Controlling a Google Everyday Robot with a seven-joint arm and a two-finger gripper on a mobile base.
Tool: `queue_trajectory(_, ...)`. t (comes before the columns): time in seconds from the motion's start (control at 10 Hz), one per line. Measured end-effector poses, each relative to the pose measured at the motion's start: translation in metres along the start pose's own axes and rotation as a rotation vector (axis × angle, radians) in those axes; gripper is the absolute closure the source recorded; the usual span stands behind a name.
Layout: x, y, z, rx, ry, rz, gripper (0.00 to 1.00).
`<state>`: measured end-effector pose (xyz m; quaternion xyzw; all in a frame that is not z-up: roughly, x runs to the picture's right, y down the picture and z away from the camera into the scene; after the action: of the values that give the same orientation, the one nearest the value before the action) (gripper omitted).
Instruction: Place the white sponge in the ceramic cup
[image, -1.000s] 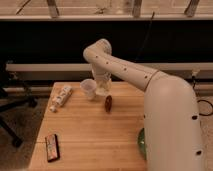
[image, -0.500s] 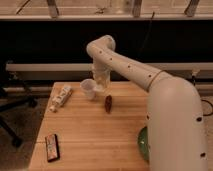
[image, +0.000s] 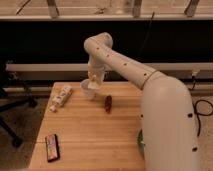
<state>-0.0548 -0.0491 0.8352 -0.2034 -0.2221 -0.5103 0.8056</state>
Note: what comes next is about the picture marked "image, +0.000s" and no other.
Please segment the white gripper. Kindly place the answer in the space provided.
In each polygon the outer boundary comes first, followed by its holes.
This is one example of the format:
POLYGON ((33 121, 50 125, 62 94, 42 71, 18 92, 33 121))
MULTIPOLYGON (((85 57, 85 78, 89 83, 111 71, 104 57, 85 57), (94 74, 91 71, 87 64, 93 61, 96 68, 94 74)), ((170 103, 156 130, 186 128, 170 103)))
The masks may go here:
POLYGON ((89 81, 96 81, 101 87, 105 77, 105 66, 94 66, 91 62, 88 63, 88 78, 89 81))

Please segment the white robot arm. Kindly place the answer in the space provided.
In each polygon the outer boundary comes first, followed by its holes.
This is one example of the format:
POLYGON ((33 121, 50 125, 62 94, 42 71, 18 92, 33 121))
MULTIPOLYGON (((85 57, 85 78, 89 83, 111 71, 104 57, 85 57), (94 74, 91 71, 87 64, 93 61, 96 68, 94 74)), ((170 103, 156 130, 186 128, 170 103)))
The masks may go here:
POLYGON ((142 91, 145 171, 200 171, 196 118, 186 85, 114 51, 112 45, 106 32, 84 41, 88 87, 100 88, 110 67, 142 91))

